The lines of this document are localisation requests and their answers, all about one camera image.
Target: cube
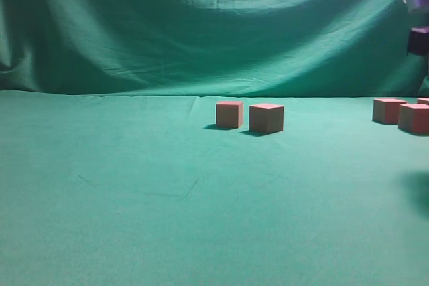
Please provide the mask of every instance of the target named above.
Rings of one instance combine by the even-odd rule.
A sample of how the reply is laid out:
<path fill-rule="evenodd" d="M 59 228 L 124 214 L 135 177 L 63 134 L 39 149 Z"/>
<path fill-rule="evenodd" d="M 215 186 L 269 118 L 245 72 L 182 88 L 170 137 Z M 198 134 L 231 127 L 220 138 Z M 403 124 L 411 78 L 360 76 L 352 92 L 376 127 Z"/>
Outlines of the cube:
<path fill-rule="evenodd" d="M 406 101 L 396 98 L 376 98 L 373 103 L 373 121 L 383 124 L 397 124 L 400 105 L 406 103 Z"/>
<path fill-rule="evenodd" d="M 260 133 L 283 131 L 284 107 L 276 104 L 255 104 L 250 106 L 249 130 Z"/>
<path fill-rule="evenodd" d="M 239 128 L 243 124 L 243 102 L 216 103 L 216 126 Z"/>
<path fill-rule="evenodd" d="M 429 105 L 401 105 L 398 127 L 413 134 L 429 134 Z"/>
<path fill-rule="evenodd" d="M 426 104 L 429 105 L 429 98 L 418 98 L 417 104 Z"/>

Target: green cloth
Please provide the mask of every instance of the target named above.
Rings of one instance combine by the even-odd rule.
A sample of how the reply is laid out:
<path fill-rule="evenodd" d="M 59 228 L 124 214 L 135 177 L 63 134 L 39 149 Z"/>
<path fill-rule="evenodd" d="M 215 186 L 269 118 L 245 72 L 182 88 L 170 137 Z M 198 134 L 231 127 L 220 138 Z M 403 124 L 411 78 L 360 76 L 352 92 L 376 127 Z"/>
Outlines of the green cloth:
<path fill-rule="evenodd" d="M 222 99 L 0 92 L 0 285 L 429 285 L 429 137 L 372 98 L 216 130 Z"/>
<path fill-rule="evenodd" d="M 0 89 L 415 96 L 402 0 L 0 0 Z"/>

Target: green backdrop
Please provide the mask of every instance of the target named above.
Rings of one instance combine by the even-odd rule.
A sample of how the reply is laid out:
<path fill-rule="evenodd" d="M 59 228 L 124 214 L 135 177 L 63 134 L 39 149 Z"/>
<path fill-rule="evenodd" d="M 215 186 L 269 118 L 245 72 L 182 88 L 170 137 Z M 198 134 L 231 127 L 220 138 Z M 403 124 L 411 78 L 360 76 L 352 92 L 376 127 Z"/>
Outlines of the green backdrop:
<path fill-rule="evenodd" d="M 414 96 L 402 0 L 0 0 L 0 89 Z"/>

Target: pink block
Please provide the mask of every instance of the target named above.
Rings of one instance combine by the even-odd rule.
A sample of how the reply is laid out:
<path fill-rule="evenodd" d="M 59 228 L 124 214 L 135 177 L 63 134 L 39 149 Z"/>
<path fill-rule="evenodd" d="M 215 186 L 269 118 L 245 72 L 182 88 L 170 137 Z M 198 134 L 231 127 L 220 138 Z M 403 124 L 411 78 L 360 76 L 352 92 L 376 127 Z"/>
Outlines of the pink block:
<path fill-rule="evenodd" d="M 250 106 L 249 129 L 261 133 L 283 131 L 284 107 L 276 104 L 255 104 Z"/>
<path fill-rule="evenodd" d="M 429 134 L 429 105 L 401 105 L 398 127 L 414 134 Z"/>
<path fill-rule="evenodd" d="M 238 128 L 243 124 L 243 102 L 225 101 L 216 103 L 216 126 Z"/>
<path fill-rule="evenodd" d="M 396 98 L 376 98 L 373 103 L 373 121 L 397 124 L 402 104 L 407 104 L 407 102 Z"/>
<path fill-rule="evenodd" d="M 429 98 L 418 98 L 417 104 L 426 104 L 429 105 Z"/>

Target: table surface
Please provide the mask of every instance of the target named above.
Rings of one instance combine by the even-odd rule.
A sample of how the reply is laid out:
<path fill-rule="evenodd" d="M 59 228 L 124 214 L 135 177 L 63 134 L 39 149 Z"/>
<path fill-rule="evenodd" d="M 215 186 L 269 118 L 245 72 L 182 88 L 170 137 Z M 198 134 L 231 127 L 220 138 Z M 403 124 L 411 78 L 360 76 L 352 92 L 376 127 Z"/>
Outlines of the table surface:
<path fill-rule="evenodd" d="M 373 98 L 220 130 L 221 100 L 0 92 L 0 285 L 429 285 L 429 137 Z"/>

